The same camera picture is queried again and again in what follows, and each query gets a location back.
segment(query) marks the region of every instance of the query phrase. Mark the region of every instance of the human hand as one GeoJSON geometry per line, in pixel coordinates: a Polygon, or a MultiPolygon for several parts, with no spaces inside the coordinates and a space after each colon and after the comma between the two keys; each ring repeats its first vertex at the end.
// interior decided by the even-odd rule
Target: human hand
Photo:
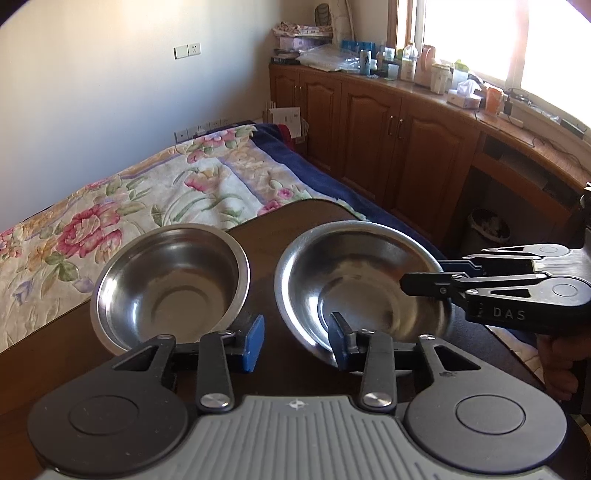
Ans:
{"type": "Polygon", "coordinates": [[[560,338],[538,335],[538,353],[548,395],[555,400],[570,400],[579,387],[570,369],[573,362],[591,358],[591,333],[560,338]]]}

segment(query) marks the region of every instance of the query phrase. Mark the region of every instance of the bowl rim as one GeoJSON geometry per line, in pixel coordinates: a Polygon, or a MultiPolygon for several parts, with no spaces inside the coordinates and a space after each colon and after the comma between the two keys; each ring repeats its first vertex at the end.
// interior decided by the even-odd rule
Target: bowl rim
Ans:
{"type": "Polygon", "coordinates": [[[222,316],[219,322],[215,325],[212,331],[223,330],[230,326],[230,324],[236,319],[240,311],[242,310],[251,282],[251,269],[248,262],[248,257],[240,243],[232,237],[229,233],[210,225],[201,225],[199,223],[178,223],[175,225],[167,225],[151,230],[137,238],[134,238],[131,242],[121,248],[109,262],[103,267],[99,277],[95,282],[95,289],[93,290],[92,297],[90,299],[90,319],[92,328],[95,331],[95,335],[100,340],[102,345],[112,354],[121,355],[122,353],[128,352],[130,349],[123,348],[119,343],[115,342],[109,333],[103,327],[101,322],[101,311],[99,308],[99,295],[103,289],[105,278],[109,275],[114,265],[125,255],[129,250],[133,249],[140,242],[144,242],[147,238],[159,235],[163,232],[175,231],[175,230],[201,230],[211,233],[221,239],[234,254],[236,264],[238,266],[238,284],[236,286],[236,292],[230,306],[226,313],[222,316]]]}
{"type": "MultiPolygon", "coordinates": [[[[292,335],[316,358],[333,366],[336,366],[336,362],[332,351],[327,350],[322,344],[318,343],[298,321],[292,303],[289,301],[288,289],[284,287],[287,286],[286,279],[291,274],[294,264],[301,256],[303,251],[302,247],[309,248],[327,235],[339,232],[373,233],[393,239],[418,254],[425,261],[430,271],[443,271],[435,257],[416,240],[394,228],[379,223],[367,222],[364,220],[340,220],[337,222],[329,222],[313,227],[293,240],[283,252],[275,269],[275,302],[277,303],[281,318],[292,335]]],[[[450,314],[448,309],[445,308],[442,312],[447,316],[450,314]]]]}

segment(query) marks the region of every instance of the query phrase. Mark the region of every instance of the trash can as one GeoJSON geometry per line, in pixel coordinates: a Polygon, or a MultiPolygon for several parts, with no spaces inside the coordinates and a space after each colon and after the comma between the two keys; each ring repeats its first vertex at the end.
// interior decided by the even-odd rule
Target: trash can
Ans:
{"type": "Polygon", "coordinates": [[[485,208],[472,210],[467,219],[467,231],[462,241],[462,255],[472,255],[485,248],[502,247],[511,239],[511,229],[495,212],[485,208]]]}

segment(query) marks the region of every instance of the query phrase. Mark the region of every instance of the stainless steel bowl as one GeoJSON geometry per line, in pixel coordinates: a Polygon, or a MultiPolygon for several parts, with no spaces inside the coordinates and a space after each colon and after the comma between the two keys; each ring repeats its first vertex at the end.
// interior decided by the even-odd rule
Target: stainless steel bowl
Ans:
{"type": "Polygon", "coordinates": [[[161,333],[197,342],[233,322],[249,284],[246,254],[230,235],[206,225],[166,226],[106,265],[92,296],[92,325],[116,355],[161,333]]]}
{"type": "Polygon", "coordinates": [[[315,356],[336,365],[327,323],[340,312],[353,329],[388,332],[400,342],[441,335],[448,303],[409,297],[400,278],[411,271],[439,272],[433,256],[410,237],[375,223],[327,223],[300,235],[275,271],[275,299],[283,320],[315,356]]]}

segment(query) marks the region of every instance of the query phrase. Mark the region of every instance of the white container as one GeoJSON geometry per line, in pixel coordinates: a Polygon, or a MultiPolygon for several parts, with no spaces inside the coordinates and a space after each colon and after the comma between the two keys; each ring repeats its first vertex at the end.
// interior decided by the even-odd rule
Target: white container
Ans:
{"type": "Polygon", "coordinates": [[[457,90],[457,84],[468,79],[468,67],[459,60],[453,64],[452,89],[457,90]]]}
{"type": "Polygon", "coordinates": [[[438,95],[445,93],[448,78],[452,75],[449,67],[439,63],[433,64],[431,67],[431,91],[438,95]]]}
{"type": "Polygon", "coordinates": [[[400,67],[398,65],[394,65],[393,63],[387,64],[388,65],[388,80],[397,80],[398,74],[400,73],[400,67]]]}
{"type": "Polygon", "coordinates": [[[418,50],[411,43],[402,51],[402,67],[400,79],[405,82],[414,82],[414,73],[417,70],[418,50]]]}

